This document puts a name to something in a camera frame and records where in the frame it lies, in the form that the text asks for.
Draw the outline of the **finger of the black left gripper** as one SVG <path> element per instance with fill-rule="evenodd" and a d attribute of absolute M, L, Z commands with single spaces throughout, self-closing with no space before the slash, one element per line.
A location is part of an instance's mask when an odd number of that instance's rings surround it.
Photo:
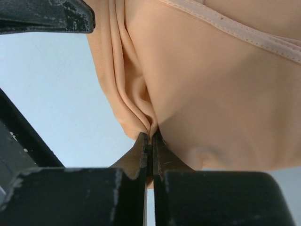
<path fill-rule="evenodd" d="M 95 13 L 82 0 L 1 0 L 0 33 L 92 33 Z"/>

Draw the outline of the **orange cloth napkin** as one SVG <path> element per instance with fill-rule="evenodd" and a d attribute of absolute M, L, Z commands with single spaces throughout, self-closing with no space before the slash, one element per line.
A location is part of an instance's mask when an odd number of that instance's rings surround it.
<path fill-rule="evenodd" d="M 132 139 L 194 169 L 301 164 L 298 0 L 89 0 L 101 88 Z"/>

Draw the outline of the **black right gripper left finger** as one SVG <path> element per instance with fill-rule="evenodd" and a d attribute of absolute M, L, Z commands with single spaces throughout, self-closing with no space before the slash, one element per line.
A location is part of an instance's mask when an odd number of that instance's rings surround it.
<path fill-rule="evenodd" d="M 12 181 L 3 226 L 144 226 L 148 136 L 109 168 L 31 168 Z"/>

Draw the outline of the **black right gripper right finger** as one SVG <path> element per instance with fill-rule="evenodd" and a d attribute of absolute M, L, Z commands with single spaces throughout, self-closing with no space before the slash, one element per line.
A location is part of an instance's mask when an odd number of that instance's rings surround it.
<path fill-rule="evenodd" d="M 158 226 L 293 226 L 272 176 L 254 171 L 195 171 L 152 138 Z"/>

